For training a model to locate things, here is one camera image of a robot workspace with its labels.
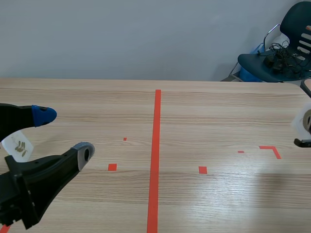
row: red tape marker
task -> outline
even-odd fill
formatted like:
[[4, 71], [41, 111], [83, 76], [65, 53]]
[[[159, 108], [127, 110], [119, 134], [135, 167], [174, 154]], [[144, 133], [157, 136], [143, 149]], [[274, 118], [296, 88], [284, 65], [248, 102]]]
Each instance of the red tape marker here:
[[154, 125], [151, 145], [150, 183], [147, 233], [157, 233], [159, 197], [159, 153], [160, 153], [161, 90], [155, 90]]
[[117, 164], [108, 164], [108, 171], [116, 171]]
[[3, 225], [1, 230], [0, 230], [0, 233], [7, 233], [9, 231], [11, 226], [6, 226], [6, 225]]
[[206, 166], [200, 166], [199, 167], [199, 173], [200, 174], [207, 174], [207, 167]]
[[277, 151], [276, 147], [270, 147], [270, 146], [259, 146], [261, 150], [273, 150], [274, 154], [276, 155], [277, 159], [282, 159], [281, 155]]

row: chair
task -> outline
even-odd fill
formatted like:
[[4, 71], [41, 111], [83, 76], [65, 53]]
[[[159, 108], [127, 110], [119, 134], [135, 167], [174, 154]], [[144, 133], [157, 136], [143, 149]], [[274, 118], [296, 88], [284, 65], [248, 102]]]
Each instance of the chair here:
[[[271, 54], [271, 51], [262, 53], [263, 56], [259, 56], [258, 54], [241, 54], [238, 57], [238, 62], [248, 72], [269, 83], [296, 81], [311, 77], [311, 62], [309, 62], [311, 60], [311, 54], [309, 53], [311, 51], [311, 2], [304, 1], [295, 4], [288, 11], [282, 23], [273, 27], [267, 35], [278, 26], [280, 26], [280, 31], [290, 39], [287, 47], [290, 54], [295, 54], [298, 49], [305, 52], [302, 55], [305, 60], [302, 62], [299, 60], [301, 65], [305, 66], [304, 70], [306, 70], [303, 72], [303, 77], [295, 78], [282, 73], [274, 73], [273, 69], [268, 68], [263, 63], [265, 59], [264, 55]], [[263, 42], [265, 49], [267, 35]]]

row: table surface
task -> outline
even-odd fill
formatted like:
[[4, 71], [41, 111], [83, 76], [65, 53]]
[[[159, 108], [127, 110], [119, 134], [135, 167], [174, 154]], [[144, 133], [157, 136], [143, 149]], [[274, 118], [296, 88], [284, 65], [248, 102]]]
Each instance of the table surface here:
[[[149, 189], [156, 89], [158, 215], [151, 205], [148, 216], [149, 196], [157, 197], [156, 187]], [[31, 159], [62, 154], [81, 141], [96, 148], [27, 232], [310, 231], [311, 150], [293, 144], [290, 127], [310, 101], [298, 86], [12, 78], [0, 79], [0, 97], [58, 112], [52, 124], [23, 130], [35, 147]], [[259, 146], [276, 147], [282, 159]], [[0, 156], [0, 172], [6, 172], [3, 150]], [[108, 171], [109, 164], [117, 171]], [[199, 166], [208, 174], [199, 174]], [[147, 231], [148, 221], [158, 229]], [[22, 222], [10, 232], [25, 232]]]

